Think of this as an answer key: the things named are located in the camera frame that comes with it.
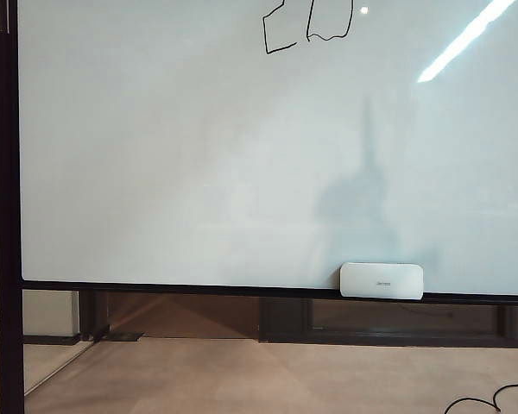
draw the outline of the white whiteboard surface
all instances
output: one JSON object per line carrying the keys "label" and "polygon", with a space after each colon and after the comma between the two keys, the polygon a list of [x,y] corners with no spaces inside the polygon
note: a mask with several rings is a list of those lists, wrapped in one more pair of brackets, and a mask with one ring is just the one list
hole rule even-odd
{"label": "white whiteboard surface", "polygon": [[518,295],[518,0],[424,83],[490,0],[18,3],[25,280]]}

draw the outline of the black cable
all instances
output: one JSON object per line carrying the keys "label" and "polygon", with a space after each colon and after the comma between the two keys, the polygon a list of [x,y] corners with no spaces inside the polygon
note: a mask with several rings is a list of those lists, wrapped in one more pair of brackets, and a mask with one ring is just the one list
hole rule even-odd
{"label": "black cable", "polygon": [[347,23],[347,29],[345,30],[345,33],[344,34],[335,34],[334,36],[329,37],[328,39],[326,39],[325,37],[323,37],[317,33],[309,34],[310,29],[311,29],[311,20],[313,19],[313,9],[314,9],[314,0],[311,0],[311,10],[309,11],[309,20],[307,21],[307,32],[306,32],[307,41],[311,41],[311,38],[314,36],[318,37],[319,39],[321,39],[323,41],[331,41],[332,39],[336,39],[336,38],[343,39],[344,37],[347,37],[347,35],[349,34],[349,32],[351,30],[351,22],[353,21],[353,0],[351,0],[351,13],[349,16],[349,21]]}
{"label": "black cable", "polygon": [[501,409],[499,408],[499,405],[497,405],[497,395],[499,394],[499,392],[501,391],[504,391],[506,390],[507,388],[516,388],[518,386],[518,384],[510,384],[508,386],[502,386],[501,388],[499,388],[497,391],[495,391],[495,394],[493,394],[493,405],[495,407],[497,407],[497,409],[500,411]]}
{"label": "black cable", "polygon": [[478,403],[484,403],[484,404],[487,404],[487,405],[490,405],[492,406],[493,408],[495,408],[497,411],[501,412],[501,409],[499,407],[497,407],[496,405],[490,403],[489,401],[486,401],[484,399],[480,399],[480,398],[472,398],[472,397],[465,397],[465,398],[460,398],[460,399],[456,399],[455,401],[453,401],[452,403],[449,404],[449,406],[447,407],[447,409],[445,410],[445,413],[444,414],[447,414],[449,412],[449,410],[456,404],[458,403],[462,403],[463,401],[477,401]]}
{"label": "black cable", "polygon": [[463,401],[476,401],[478,403],[483,403],[483,404],[486,404],[486,405],[489,405],[490,407],[493,407],[495,408],[495,410],[497,412],[501,412],[501,408],[499,407],[499,405],[497,405],[497,401],[496,401],[496,398],[497,398],[497,395],[508,389],[508,388],[516,388],[518,386],[518,384],[509,384],[507,386],[502,386],[501,388],[499,388],[497,391],[495,391],[495,394],[493,394],[493,402],[491,403],[490,401],[486,401],[484,399],[480,399],[480,398],[472,398],[472,397],[465,397],[465,398],[459,398],[459,399],[456,399],[455,401],[453,401],[452,403],[450,403],[447,408],[445,409],[445,412],[444,414],[447,414],[449,412],[449,410],[454,406],[454,405],[457,405],[458,403],[462,403]]}

